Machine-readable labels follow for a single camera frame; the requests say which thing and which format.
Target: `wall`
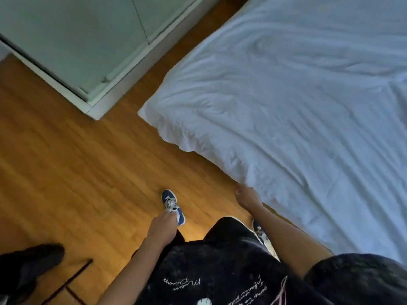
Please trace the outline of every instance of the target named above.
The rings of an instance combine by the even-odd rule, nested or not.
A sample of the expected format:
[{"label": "wall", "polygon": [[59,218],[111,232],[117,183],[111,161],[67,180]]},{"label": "wall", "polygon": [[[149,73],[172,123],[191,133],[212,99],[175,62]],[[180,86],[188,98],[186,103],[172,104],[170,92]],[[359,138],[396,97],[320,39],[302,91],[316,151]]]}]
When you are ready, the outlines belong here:
[{"label": "wall", "polygon": [[0,45],[0,61],[8,55],[8,50]]}]

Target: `cabinet door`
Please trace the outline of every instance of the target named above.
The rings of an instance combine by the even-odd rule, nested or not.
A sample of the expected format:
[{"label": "cabinet door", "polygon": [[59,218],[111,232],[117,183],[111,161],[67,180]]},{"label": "cabinet door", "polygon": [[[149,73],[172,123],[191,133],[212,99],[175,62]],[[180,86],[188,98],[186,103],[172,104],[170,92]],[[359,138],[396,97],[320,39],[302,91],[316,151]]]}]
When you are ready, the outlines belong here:
[{"label": "cabinet door", "polygon": [[0,35],[85,100],[148,44],[132,0],[0,0]]},{"label": "cabinet door", "polygon": [[195,0],[133,0],[141,23],[151,43]]}]

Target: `wooden floor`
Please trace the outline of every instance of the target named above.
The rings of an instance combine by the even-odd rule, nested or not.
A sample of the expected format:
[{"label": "wooden floor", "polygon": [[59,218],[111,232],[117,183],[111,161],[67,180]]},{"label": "wooden floor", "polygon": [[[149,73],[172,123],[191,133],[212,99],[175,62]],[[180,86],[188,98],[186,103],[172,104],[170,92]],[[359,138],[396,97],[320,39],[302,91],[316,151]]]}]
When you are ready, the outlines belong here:
[{"label": "wooden floor", "polygon": [[[13,56],[0,63],[0,253],[45,242],[66,247],[41,278],[39,304],[87,258],[71,288],[89,305],[130,259],[162,209],[178,196],[186,240],[201,239],[222,216],[249,216],[235,183],[195,153],[165,143],[137,115],[166,72],[243,4],[222,0],[101,121],[79,112]],[[75,304],[64,292],[52,304]]]}]

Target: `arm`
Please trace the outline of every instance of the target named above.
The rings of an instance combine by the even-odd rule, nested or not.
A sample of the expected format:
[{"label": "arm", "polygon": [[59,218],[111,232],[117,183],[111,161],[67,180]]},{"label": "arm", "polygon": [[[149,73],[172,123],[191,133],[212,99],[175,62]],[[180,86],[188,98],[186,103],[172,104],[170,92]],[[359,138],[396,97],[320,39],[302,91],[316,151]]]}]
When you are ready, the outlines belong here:
[{"label": "arm", "polygon": [[333,256],[312,237],[265,208],[253,188],[239,186],[235,195],[239,205],[260,222],[278,257],[300,278],[317,262]]},{"label": "arm", "polygon": [[164,211],[153,219],[140,248],[109,285],[97,305],[133,305],[147,284],[162,250],[176,233],[176,213]]}]

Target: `mattress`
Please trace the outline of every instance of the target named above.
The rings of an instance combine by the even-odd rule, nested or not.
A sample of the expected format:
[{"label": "mattress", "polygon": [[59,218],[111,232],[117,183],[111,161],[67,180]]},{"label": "mattress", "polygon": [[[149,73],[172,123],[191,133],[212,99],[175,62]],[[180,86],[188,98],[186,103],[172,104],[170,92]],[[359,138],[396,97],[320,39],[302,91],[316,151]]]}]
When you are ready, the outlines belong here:
[{"label": "mattress", "polygon": [[407,264],[407,0],[250,0],[139,115],[334,253]]}]

